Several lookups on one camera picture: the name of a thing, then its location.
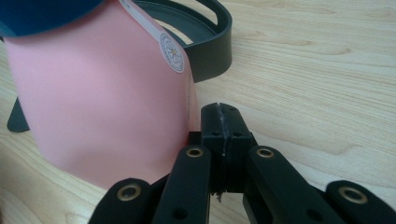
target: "light wood surface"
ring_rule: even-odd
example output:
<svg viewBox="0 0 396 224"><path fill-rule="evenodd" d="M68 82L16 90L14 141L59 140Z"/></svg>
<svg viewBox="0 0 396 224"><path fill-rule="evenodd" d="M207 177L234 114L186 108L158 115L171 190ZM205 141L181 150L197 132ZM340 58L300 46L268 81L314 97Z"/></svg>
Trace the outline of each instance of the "light wood surface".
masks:
<svg viewBox="0 0 396 224"><path fill-rule="evenodd" d="M351 180L396 208L396 1L221 3L233 65L196 85L200 106L236 106L313 186ZM7 130L16 96L0 44L3 223L87 223L105 191L44 161L29 132ZM241 196L212 198L210 222L248 223Z"/></svg>

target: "blue object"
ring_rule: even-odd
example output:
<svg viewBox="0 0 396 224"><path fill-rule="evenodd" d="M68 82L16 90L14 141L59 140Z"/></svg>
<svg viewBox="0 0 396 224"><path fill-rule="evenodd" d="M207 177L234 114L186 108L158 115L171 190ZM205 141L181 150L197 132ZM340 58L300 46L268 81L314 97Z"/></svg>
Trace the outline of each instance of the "blue object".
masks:
<svg viewBox="0 0 396 224"><path fill-rule="evenodd" d="M1 0L0 36L33 35L74 21L104 0Z"/></svg>

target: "round white sticker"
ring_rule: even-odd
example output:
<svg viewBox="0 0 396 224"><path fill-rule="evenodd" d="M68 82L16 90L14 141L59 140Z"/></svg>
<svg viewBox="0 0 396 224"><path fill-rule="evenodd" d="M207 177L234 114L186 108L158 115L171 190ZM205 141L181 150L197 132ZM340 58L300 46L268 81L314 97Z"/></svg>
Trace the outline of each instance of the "round white sticker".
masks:
<svg viewBox="0 0 396 224"><path fill-rule="evenodd" d="M184 70L184 58L178 45L169 34L162 33L160 37L160 47L163 57L168 62L169 66L178 73Z"/></svg>

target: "wood grain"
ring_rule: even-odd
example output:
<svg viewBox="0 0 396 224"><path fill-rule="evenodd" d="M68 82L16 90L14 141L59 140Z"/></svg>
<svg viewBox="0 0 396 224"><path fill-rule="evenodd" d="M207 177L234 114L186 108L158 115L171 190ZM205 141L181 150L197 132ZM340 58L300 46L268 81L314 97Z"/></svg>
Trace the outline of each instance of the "wood grain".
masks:
<svg viewBox="0 0 396 224"><path fill-rule="evenodd" d="M200 106L236 106L313 186L348 179L396 209L396 2L221 3L233 15L233 65L196 84ZM29 132L7 130L17 94L3 44L0 74L2 224L87 223L105 191L44 161ZM212 198L210 223L248 223L241 195Z"/></svg>

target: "brass grommet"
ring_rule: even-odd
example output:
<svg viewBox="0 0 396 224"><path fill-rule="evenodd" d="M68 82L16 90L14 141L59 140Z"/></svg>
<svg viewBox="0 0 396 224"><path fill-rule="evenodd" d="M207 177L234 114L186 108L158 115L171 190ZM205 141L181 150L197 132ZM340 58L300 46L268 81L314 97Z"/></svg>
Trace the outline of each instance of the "brass grommet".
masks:
<svg viewBox="0 0 396 224"><path fill-rule="evenodd" d="M200 148L194 147L187 150L187 155L189 157L200 157L204 155L204 152Z"/></svg>
<svg viewBox="0 0 396 224"><path fill-rule="evenodd" d="M274 152L268 148L259 148L259 149L257 149L256 153L260 157L263 157L266 159L273 158L275 156Z"/></svg>
<svg viewBox="0 0 396 224"><path fill-rule="evenodd" d="M341 194L341 196L343 196L343 198L352 203L364 204L369 201L365 194L351 187L341 187L338 189L338 192Z"/></svg>
<svg viewBox="0 0 396 224"><path fill-rule="evenodd" d="M139 185L129 184L119 189L117 192L117 197L120 199L120 201L128 202L137 198L141 191L142 189Z"/></svg>

